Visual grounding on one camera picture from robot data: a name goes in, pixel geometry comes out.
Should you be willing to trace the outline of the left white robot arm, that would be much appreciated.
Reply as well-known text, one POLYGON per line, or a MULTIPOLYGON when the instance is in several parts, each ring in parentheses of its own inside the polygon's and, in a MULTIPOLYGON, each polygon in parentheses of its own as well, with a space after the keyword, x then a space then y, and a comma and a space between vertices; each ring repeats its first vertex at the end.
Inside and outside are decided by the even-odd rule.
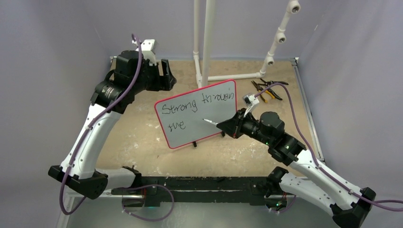
POLYGON ((167 59, 152 63, 136 50, 123 51, 116 57, 115 69, 95 87, 73 148, 60 165, 49 168, 48 175, 92 200, 115 188, 137 194, 142 187, 138 171, 127 166, 96 170, 96 162, 109 133, 135 96, 144 90, 170 91, 176 82, 167 59))

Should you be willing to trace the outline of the red-framed whiteboard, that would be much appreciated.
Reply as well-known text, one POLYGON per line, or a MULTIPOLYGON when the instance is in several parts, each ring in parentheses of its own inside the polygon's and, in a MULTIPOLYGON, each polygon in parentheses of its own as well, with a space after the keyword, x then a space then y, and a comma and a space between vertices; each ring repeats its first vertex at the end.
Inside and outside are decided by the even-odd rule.
POLYGON ((157 101, 154 110, 170 149, 191 144, 220 133, 203 118, 220 123, 235 114, 236 82, 229 79, 168 97, 157 101))

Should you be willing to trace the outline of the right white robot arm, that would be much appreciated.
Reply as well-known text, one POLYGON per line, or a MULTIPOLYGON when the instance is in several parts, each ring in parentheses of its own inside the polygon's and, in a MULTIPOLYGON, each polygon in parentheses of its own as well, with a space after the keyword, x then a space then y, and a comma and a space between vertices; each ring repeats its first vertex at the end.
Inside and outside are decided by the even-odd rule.
POLYGON ((341 228, 362 226, 372 208, 368 201, 374 200, 376 193, 349 183, 319 161, 285 132, 285 123, 276 112, 264 112, 257 120, 242 108, 216 127, 234 139, 246 135, 267 145, 272 158, 306 177, 301 179, 276 167, 266 179, 266 197, 280 191, 291 193, 321 208, 341 228))

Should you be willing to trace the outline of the black whiteboard marker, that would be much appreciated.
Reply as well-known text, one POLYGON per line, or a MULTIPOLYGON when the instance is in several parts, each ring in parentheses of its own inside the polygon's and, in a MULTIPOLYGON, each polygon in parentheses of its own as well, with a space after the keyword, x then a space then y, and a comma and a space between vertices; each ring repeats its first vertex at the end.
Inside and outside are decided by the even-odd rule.
POLYGON ((212 120, 208 120, 208 119, 204 119, 204 118, 203 118, 203 120, 206 121, 206 122, 208 122, 208 123, 210 123, 210 124, 213 124, 213 125, 215 125, 215 126, 217 125, 217 123, 214 122, 214 121, 212 121, 212 120))

